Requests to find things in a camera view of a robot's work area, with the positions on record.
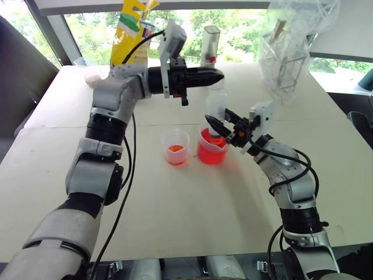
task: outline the white cup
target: white cup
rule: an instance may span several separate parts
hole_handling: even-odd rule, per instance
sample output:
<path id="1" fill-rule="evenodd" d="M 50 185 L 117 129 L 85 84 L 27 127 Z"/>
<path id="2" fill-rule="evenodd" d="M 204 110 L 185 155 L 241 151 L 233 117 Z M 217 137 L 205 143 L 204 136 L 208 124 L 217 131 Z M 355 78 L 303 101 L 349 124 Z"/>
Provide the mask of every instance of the white cup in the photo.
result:
<path id="1" fill-rule="evenodd" d="M 182 165 L 188 158 L 191 137 L 185 131 L 174 129 L 161 137 L 161 144 L 166 161 L 171 165 Z"/>
<path id="2" fill-rule="evenodd" d="M 91 88 L 94 88 L 102 80 L 101 69 L 93 57 L 79 57 L 74 60 L 73 64 L 84 67 L 84 80 Z"/>

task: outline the plastic measuring cup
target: plastic measuring cup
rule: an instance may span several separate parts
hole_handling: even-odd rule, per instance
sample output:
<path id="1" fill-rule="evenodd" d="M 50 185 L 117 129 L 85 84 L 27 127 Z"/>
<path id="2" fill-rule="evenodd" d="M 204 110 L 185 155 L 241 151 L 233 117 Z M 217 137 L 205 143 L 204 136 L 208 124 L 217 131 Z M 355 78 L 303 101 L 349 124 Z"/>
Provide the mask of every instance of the plastic measuring cup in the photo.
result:
<path id="1" fill-rule="evenodd" d="M 198 158 L 208 164 L 217 165 L 221 163 L 228 151 L 228 144 L 224 138 L 213 138 L 209 133 L 209 124 L 204 122 L 200 126 L 197 155 Z"/>
<path id="2" fill-rule="evenodd" d="M 188 161 L 188 150 L 191 137 L 185 131 L 174 129 L 161 137 L 166 161 L 173 166 L 182 166 Z"/>

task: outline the clear plastic bag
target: clear plastic bag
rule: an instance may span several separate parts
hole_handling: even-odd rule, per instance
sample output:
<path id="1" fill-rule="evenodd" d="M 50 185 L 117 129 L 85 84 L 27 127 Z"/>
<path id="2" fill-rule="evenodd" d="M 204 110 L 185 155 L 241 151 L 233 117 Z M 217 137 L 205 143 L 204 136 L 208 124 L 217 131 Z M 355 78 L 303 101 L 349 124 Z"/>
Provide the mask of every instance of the clear plastic bag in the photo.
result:
<path id="1" fill-rule="evenodd" d="M 291 103 L 298 78 L 308 70 L 307 36 L 330 28 L 340 0 L 275 0 L 268 7 L 259 42 L 262 78 L 281 104 Z"/>
<path id="2" fill-rule="evenodd" d="M 112 42 L 111 67 L 121 65 L 131 49 L 153 33 L 154 25 L 145 22 L 145 19 L 147 13 L 158 4 L 156 0 L 147 0 L 145 5 L 138 0 L 125 0 L 123 2 L 114 41 Z M 127 64 L 142 63 L 147 65 L 149 45 L 150 42 L 147 42 L 139 47 L 129 58 Z"/>

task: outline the window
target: window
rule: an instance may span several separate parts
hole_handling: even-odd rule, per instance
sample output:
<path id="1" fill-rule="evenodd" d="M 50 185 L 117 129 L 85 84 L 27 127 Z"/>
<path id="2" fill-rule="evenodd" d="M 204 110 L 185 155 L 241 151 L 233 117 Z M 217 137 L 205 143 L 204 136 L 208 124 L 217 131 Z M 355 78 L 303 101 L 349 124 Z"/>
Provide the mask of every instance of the window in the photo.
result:
<path id="1" fill-rule="evenodd" d="M 181 55 L 189 63 L 199 63 L 203 27 L 207 25 L 216 25 L 221 31 L 218 61 L 253 62 L 265 13 L 262 9 L 154 10 L 147 19 L 156 31 L 164 29 L 169 19 L 185 29 L 188 38 Z M 72 14 L 65 18 L 82 55 L 93 57 L 98 64 L 108 64 L 119 12 Z M 158 43 L 159 38 L 155 38 L 150 44 L 149 66 L 159 64 Z"/>
<path id="2" fill-rule="evenodd" d="M 313 58 L 309 64 L 311 72 L 338 73 L 343 69 L 366 74 L 372 69 L 372 64 L 369 62 L 329 58 Z"/>
<path id="3" fill-rule="evenodd" d="M 57 68 L 61 67 L 24 1 L 2 0 L 0 2 L 0 15 L 25 36 Z"/>

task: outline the plastic wrap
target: plastic wrap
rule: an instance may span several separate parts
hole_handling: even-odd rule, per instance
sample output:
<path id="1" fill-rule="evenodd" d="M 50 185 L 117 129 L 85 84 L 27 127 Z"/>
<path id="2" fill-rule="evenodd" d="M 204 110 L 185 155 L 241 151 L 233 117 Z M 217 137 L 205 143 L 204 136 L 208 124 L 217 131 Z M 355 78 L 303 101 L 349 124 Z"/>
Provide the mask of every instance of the plastic wrap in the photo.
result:
<path id="1" fill-rule="evenodd" d="M 308 70 L 307 37 L 336 21 L 340 0 L 275 0 L 268 7 L 259 42 L 262 78 L 281 104 L 291 103 L 298 78 Z"/>

